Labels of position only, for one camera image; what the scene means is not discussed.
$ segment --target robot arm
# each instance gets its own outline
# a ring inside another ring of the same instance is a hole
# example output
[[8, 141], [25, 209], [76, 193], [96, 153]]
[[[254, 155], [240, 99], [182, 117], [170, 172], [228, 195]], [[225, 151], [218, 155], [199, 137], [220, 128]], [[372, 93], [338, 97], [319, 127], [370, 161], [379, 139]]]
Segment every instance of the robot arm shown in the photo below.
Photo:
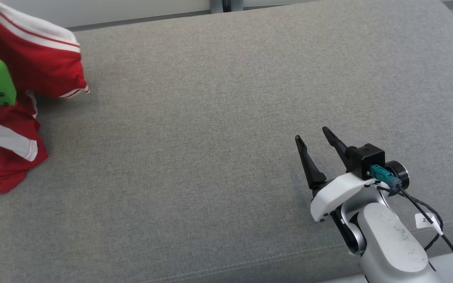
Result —
[[[408, 187], [405, 168], [396, 161], [386, 163], [384, 151], [374, 145], [346, 147], [327, 127], [322, 130], [337, 150], [346, 173], [326, 181], [307, 154], [304, 142], [296, 136], [309, 188], [313, 190], [313, 219], [333, 219], [349, 253], [361, 257], [360, 267], [370, 283], [442, 283], [429, 265], [424, 248], [385, 201], [392, 192]], [[392, 190], [378, 190], [377, 186]]]

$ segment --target gray fabric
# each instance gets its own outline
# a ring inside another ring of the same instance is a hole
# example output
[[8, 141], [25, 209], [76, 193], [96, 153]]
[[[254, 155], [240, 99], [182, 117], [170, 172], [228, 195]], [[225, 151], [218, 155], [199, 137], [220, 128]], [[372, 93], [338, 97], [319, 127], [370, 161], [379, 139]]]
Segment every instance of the gray fabric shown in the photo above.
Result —
[[[39, 101], [49, 160], [0, 196], [0, 282], [291, 282], [358, 272], [315, 223], [300, 134], [372, 143], [453, 242], [453, 15], [324, 0], [77, 32], [91, 95]], [[392, 208], [414, 230], [415, 208]], [[438, 242], [430, 255], [448, 253]]]

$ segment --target seam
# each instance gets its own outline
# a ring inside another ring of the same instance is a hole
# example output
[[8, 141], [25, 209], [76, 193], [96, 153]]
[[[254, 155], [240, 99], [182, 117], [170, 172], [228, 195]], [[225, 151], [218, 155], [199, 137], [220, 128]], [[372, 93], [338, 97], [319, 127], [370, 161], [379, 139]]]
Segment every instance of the seam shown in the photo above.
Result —
[[297, 253], [303, 253], [303, 252], [309, 252], [309, 251], [315, 251], [315, 250], [322, 250], [322, 249], [338, 247], [338, 246], [343, 246], [343, 244], [336, 244], [336, 245], [331, 245], [331, 246], [326, 246], [326, 247], [307, 249], [307, 250], [301, 250], [301, 251], [297, 251], [297, 252], [285, 253], [285, 254], [281, 254], [281, 255], [269, 256], [269, 257], [264, 257], [264, 258], [259, 258], [259, 259], [254, 259], [254, 260], [248, 260], [248, 261], [243, 261], [243, 262], [239, 262], [239, 263], [234, 263], [232, 265], [222, 265], [222, 266], [218, 266], [218, 267], [198, 270], [196, 272], [187, 272], [187, 273], [184, 273], [184, 274], [167, 276], [167, 277], [157, 278], [157, 279], [153, 279], [153, 280], [147, 280], [147, 281], [143, 281], [143, 282], [162, 281], [162, 280], [165, 280], [165, 279], [170, 279], [170, 278], [175, 278], [175, 277], [180, 277], [180, 276], [185, 276], [185, 275], [190, 275], [190, 274], [197, 274], [197, 273], [200, 273], [200, 272], [207, 272], [207, 271], [210, 271], [210, 270], [215, 270], [215, 269], [220, 269], [220, 268], [225, 268], [225, 267], [232, 267], [232, 266], [236, 266], [236, 265], [244, 265], [246, 263], [257, 262], [257, 261], [262, 261], [262, 260], [266, 260], [266, 259], [271, 259], [271, 258], [276, 258], [276, 257], [281, 257], [281, 256], [287, 256], [287, 255], [292, 255], [292, 254], [297, 254]]
[[[445, 225], [444, 228], [447, 228], [447, 227], [452, 227], [453, 224], [448, 224], [448, 225]], [[424, 229], [424, 230], [421, 230], [421, 231], [415, 231], [413, 232], [412, 234], [415, 234], [415, 233], [422, 233], [422, 232], [431, 232], [431, 231], [434, 231], [433, 228], [430, 228], [430, 229]]]
[[[448, 221], [447, 223], [450, 223], [450, 224], [445, 225], [444, 226], [445, 228], [453, 226], [453, 220]], [[420, 231], [412, 232], [413, 230], [417, 230], [417, 228], [411, 229], [409, 231], [412, 234], [415, 234], [415, 233], [422, 233], [422, 232], [430, 232], [433, 229], [432, 228], [428, 228], [428, 229], [423, 229], [423, 230], [420, 230]], [[339, 248], [335, 248], [335, 249], [327, 249], [327, 248], [338, 247], [338, 246], [340, 246], [340, 247]], [[248, 261], [244, 261], [244, 262], [234, 263], [232, 265], [223, 265], [223, 266], [218, 266], [218, 267], [198, 270], [196, 272], [187, 272], [185, 274], [178, 274], [178, 275], [174, 275], [174, 276], [167, 276], [167, 277], [163, 277], [163, 278], [157, 278], [157, 279], [147, 280], [147, 281], [142, 281], [142, 282], [149, 283], [149, 282], [155, 282], [155, 281], [162, 281], [162, 280], [166, 280], [166, 279], [171, 279], [171, 278], [180, 277], [180, 276], [186, 276], [186, 275], [191, 275], [191, 274], [197, 274], [197, 273], [200, 273], [200, 272], [207, 272], [207, 271], [216, 270], [216, 269], [225, 268], [225, 267], [243, 265], [245, 263], [257, 262], [257, 261], [262, 261], [262, 260], [266, 260], [266, 259], [277, 258], [277, 257], [282, 257], [282, 256], [288, 256], [288, 255], [304, 253], [304, 252], [309, 252], [309, 251], [316, 251], [316, 252], [312, 252], [312, 253], [305, 253], [305, 254], [291, 256], [291, 257], [286, 257], [286, 258], [282, 258], [282, 259], [276, 259], [276, 260], [270, 260], [270, 261], [266, 261], [266, 262], [260, 262], [260, 263], [254, 264], [254, 265], [240, 266], [240, 267], [235, 267], [235, 268], [230, 268], [230, 269], [225, 269], [225, 270], [219, 270], [217, 272], [209, 272], [209, 273], [206, 273], [206, 274], [199, 274], [199, 275], [196, 275], [196, 276], [175, 279], [175, 280], [172, 280], [172, 281], [167, 281], [167, 283], [176, 282], [176, 281], [183, 281], [183, 280], [187, 280], [187, 279], [192, 279], [192, 278], [197, 278], [197, 277], [202, 277], [202, 276], [208, 276], [208, 275], [212, 275], [212, 274], [218, 274], [218, 273], [221, 273], [221, 272], [228, 272], [228, 271], [232, 271], [232, 270], [237, 270], [237, 269], [247, 268], [247, 267], [252, 267], [252, 266], [257, 266], [257, 265], [266, 265], [266, 264], [271, 263], [271, 262], [283, 261], [283, 260], [292, 259], [292, 258], [296, 258], [296, 257], [302, 257], [302, 256], [306, 256], [306, 255], [316, 254], [316, 253], [321, 252], [321, 251], [317, 251], [317, 250], [321, 250], [321, 249], [327, 249], [325, 251], [334, 251], [334, 250], [341, 249], [342, 246], [343, 246], [343, 244], [336, 244], [336, 245], [320, 247], [320, 248], [315, 248], [315, 249], [307, 249], [307, 250], [302, 250], [302, 251], [297, 251], [297, 252], [286, 253], [286, 254], [282, 254], [282, 255], [275, 255], [275, 256], [269, 256], [269, 257], [260, 258], [260, 259], [248, 260]]]
[[[326, 250], [326, 251], [335, 251], [335, 250], [339, 250], [339, 249], [341, 249], [341, 247], [340, 248], [336, 248], [336, 249]], [[176, 281], [183, 281], [183, 280], [187, 280], [187, 279], [192, 279], [192, 278], [197, 278], [197, 277], [202, 277], [202, 276], [208, 276], [208, 275], [218, 274], [218, 273], [222, 273], [222, 272], [229, 272], [229, 271], [232, 271], [232, 270], [241, 269], [241, 268], [247, 268], [247, 267], [252, 267], [252, 266], [257, 266], [257, 265], [266, 265], [267, 263], [271, 263], [271, 262], [288, 260], [288, 259], [302, 257], [302, 256], [306, 256], [306, 255], [311, 255], [311, 254], [316, 254], [316, 253], [320, 253], [320, 252], [321, 251], [313, 252], [313, 253], [300, 254], [300, 255], [291, 256], [291, 257], [287, 257], [287, 258], [276, 259], [276, 260], [271, 260], [271, 261], [267, 261], [267, 262], [260, 262], [260, 263], [256, 263], [255, 265], [240, 266], [240, 267], [231, 268], [231, 269], [227, 269], [227, 270], [220, 270], [218, 272], [211, 272], [211, 273], [208, 273], [208, 274], [199, 274], [199, 275], [195, 275], [195, 276], [191, 276], [191, 277], [187, 277], [187, 278], [181, 278], [181, 279], [168, 281], [167, 283], [176, 282]]]

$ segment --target cloth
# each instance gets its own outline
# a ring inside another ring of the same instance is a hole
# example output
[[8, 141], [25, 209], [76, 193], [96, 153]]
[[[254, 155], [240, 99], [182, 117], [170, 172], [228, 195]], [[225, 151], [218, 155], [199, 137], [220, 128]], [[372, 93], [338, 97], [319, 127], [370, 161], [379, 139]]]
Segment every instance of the cloth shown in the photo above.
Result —
[[0, 3], [0, 59], [18, 91], [15, 106], [0, 106], [0, 193], [48, 157], [35, 93], [70, 98], [90, 91], [79, 52], [72, 32]]

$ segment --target white wall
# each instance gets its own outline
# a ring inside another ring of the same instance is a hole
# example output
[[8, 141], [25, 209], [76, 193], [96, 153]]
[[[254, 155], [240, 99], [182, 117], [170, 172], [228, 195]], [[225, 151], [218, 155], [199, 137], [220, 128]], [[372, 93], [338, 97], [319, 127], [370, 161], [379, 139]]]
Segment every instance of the white wall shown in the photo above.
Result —
[[203, 11], [209, 0], [0, 0], [62, 27]]
[[255, 7], [255, 6], [270, 6], [270, 5], [286, 5], [305, 3], [317, 0], [244, 0], [244, 7]]

